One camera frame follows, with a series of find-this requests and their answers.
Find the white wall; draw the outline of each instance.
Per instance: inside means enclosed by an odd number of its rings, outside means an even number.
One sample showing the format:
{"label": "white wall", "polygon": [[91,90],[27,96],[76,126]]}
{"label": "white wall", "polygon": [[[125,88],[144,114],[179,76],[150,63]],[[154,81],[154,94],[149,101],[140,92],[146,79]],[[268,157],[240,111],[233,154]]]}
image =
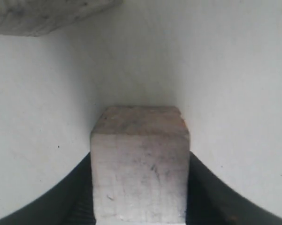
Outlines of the white wall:
{"label": "white wall", "polygon": [[176,105],[191,150],[282,217],[282,0],[126,0],[66,33],[106,105]]}
{"label": "white wall", "polygon": [[0,218],[40,197],[89,152],[100,112],[62,32],[0,36]]}

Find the black curved edge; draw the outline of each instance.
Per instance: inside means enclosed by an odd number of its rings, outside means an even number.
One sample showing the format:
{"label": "black curved edge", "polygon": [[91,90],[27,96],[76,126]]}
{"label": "black curved edge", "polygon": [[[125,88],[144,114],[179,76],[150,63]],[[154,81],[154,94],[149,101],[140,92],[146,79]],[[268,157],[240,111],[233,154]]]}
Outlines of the black curved edge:
{"label": "black curved edge", "polygon": [[44,195],[0,219],[0,225],[59,225],[90,177],[90,154]]}
{"label": "black curved edge", "polygon": [[[187,224],[196,225],[282,225],[282,219],[260,208],[216,177],[193,153],[190,157],[188,187]],[[199,208],[192,207],[192,202],[205,199]],[[201,220],[211,218],[215,222]]]}

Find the white curved surface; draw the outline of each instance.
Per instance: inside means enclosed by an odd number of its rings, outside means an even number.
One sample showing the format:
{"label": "white curved surface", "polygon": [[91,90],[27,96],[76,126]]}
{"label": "white curved surface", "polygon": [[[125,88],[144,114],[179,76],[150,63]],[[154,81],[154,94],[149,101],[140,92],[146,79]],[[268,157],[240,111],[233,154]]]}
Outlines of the white curved surface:
{"label": "white curved surface", "polygon": [[282,0],[127,0],[45,38],[0,37],[0,217],[88,152],[94,91],[178,106],[199,159],[282,217]]}

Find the wooden block front face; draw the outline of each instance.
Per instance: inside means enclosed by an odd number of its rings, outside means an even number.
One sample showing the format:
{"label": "wooden block front face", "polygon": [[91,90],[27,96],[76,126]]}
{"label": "wooden block front face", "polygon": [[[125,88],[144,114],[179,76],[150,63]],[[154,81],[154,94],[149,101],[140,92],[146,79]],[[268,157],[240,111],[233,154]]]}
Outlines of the wooden block front face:
{"label": "wooden block front face", "polygon": [[109,130],[103,134],[101,130],[98,134],[94,129],[91,165],[95,217],[98,222],[183,224],[189,137],[173,130],[160,135],[140,133],[111,134]]}

